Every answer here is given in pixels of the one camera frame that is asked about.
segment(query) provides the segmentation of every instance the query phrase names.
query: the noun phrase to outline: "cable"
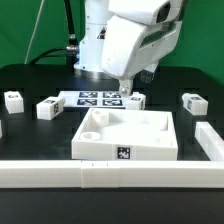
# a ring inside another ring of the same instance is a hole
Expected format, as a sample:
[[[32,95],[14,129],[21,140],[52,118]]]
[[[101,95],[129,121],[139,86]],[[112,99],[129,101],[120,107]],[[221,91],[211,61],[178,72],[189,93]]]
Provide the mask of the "cable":
[[[67,23],[68,23],[69,44],[70,45],[78,45],[78,40],[75,35],[75,28],[74,28],[74,24],[73,24],[70,0],[64,0],[64,3],[65,3],[65,12],[66,12],[66,17],[67,17]]]
[[[35,23],[35,26],[34,26],[33,34],[31,36],[29,47],[28,47],[28,50],[27,50],[27,53],[26,53],[26,58],[25,58],[24,64],[27,64],[27,61],[28,61],[28,58],[29,58],[30,50],[31,50],[31,47],[32,47],[32,44],[33,44],[34,37],[36,35],[36,31],[37,31],[37,27],[38,27],[38,24],[39,24],[39,20],[40,20],[40,16],[41,16],[41,13],[42,13],[42,10],[43,10],[44,3],[45,3],[45,0],[42,0],[41,4],[40,4],[38,15],[37,15],[36,23]]]
[[[38,57],[34,58],[32,61],[30,61],[29,64],[36,64],[36,62],[39,61],[41,58],[60,57],[61,55],[48,55],[48,54],[57,52],[57,51],[65,51],[65,50],[66,50],[65,47],[58,47],[58,48],[50,49],[50,50],[45,51],[44,53],[40,54]]]

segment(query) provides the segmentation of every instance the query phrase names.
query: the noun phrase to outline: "white box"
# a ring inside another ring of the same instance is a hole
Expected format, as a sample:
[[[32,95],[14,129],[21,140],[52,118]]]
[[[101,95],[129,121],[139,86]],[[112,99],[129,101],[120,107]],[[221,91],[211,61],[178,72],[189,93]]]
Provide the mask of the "white box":
[[[4,97],[5,97],[5,106],[9,114],[24,112],[23,98],[21,97],[18,91],[5,92]]]
[[[171,112],[90,108],[72,139],[72,158],[177,160]]]
[[[144,110],[145,109],[146,96],[134,92],[132,96],[129,96],[126,109],[127,110]]]
[[[37,118],[43,120],[52,120],[63,111],[64,104],[64,98],[52,96],[48,97],[36,105]]]
[[[182,99],[184,101],[183,107],[192,115],[207,115],[208,101],[198,94],[185,93]]]

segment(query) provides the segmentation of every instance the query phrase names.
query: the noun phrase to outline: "small white block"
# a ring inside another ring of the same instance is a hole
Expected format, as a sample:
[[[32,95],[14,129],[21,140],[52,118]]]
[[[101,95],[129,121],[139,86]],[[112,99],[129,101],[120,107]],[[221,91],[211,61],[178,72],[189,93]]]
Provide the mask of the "small white block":
[[[183,107],[192,115],[207,115],[208,101],[198,94],[185,93],[183,94],[182,99],[184,102]]]
[[[5,97],[5,106],[9,114],[24,112],[23,98],[21,97],[19,92],[17,91],[5,92],[4,97]]]
[[[212,161],[224,161],[224,141],[208,122],[197,122],[195,138]]]
[[[52,96],[48,97],[36,105],[37,118],[43,120],[52,120],[63,111],[64,104],[64,98]]]
[[[127,110],[144,110],[145,109],[146,96],[134,92],[132,96],[129,96],[127,101],[126,109]]]

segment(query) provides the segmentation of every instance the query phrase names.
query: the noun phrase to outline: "white tray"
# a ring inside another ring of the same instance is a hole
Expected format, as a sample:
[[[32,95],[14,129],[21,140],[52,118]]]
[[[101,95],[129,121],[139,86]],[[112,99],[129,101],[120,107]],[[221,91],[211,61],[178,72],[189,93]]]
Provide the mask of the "white tray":
[[[177,160],[171,112],[90,108],[72,139],[72,158]]]

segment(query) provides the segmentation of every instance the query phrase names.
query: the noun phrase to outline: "black cable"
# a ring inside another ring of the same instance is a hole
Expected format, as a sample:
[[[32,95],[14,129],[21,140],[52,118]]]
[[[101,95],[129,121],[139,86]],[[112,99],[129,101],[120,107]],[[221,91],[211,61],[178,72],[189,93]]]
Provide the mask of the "black cable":
[[[36,62],[38,62],[41,58],[46,58],[46,57],[57,57],[57,55],[48,55],[51,54],[53,52],[57,52],[57,51],[66,51],[65,47],[58,47],[58,48],[53,48],[50,49],[48,51],[45,51],[44,53],[40,54],[38,57],[34,58],[32,61],[30,61],[29,64],[36,64]]]
[[[78,45],[78,40],[75,36],[75,29],[73,24],[70,0],[64,0],[64,3],[65,3],[65,11],[66,11],[67,22],[68,22],[69,44]]]

